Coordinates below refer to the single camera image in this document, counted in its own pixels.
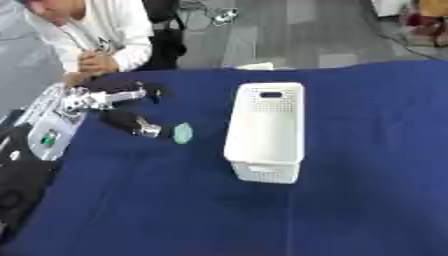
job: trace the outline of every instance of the person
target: person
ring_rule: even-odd
[[[26,19],[52,45],[72,86],[135,70],[152,55],[152,24],[142,0],[18,0]]]

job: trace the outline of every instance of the table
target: table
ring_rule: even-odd
[[[131,108],[190,122],[194,141],[132,137],[91,115],[2,255],[447,255],[447,73],[415,61],[119,74],[171,86],[161,105]],[[223,158],[238,85],[270,81],[306,86],[306,158],[291,186],[240,181]]]

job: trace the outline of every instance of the hand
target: hand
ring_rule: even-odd
[[[84,52],[78,57],[79,72],[101,76],[118,72],[118,64],[112,56],[101,52]]]
[[[90,78],[87,73],[67,73],[64,75],[63,82],[67,87],[73,87],[82,84],[84,81]]]

